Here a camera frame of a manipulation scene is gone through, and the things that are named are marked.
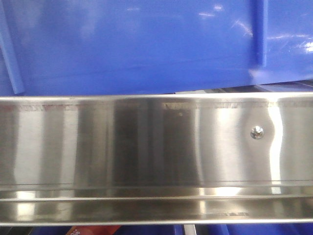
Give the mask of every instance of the screw head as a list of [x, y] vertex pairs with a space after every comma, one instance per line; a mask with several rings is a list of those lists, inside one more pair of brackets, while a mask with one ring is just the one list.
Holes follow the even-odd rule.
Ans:
[[264, 130], [261, 126], [255, 126], [252, 128], [250, 135], [252, 138], [254, 138], [255, 140], [259, 140], [262, 139], [263, 135], [264, 135]]

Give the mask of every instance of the metal ledge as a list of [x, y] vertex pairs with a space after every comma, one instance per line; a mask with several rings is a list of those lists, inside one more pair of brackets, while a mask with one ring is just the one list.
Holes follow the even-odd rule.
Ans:
[[313, 93], [2, 97], [0, 224], [313, 221]]

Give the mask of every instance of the red object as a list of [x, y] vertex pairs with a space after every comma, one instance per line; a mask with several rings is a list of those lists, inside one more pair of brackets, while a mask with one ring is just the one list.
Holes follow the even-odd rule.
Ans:
[[113, 235], [120, 226], [74, 226], [66, 235]]

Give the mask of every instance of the blue plastic surface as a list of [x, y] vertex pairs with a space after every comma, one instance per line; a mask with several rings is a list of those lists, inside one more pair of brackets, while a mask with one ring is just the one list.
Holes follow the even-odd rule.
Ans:
[[313, 75], [312, 0], [0, 3], [16, 94], [157, 94]]
[[208, 230], [213, 235], [312, 235], [313, 224], [214, 224]]
[[183, 235], [181, 225], [122, 226], [114, 235]]

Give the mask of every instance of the stainless steel rail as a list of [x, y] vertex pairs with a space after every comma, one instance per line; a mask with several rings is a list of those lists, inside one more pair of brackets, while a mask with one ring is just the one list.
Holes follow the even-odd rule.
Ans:
[[0, 224], [313, 221], [313, 93], [0, 98]]

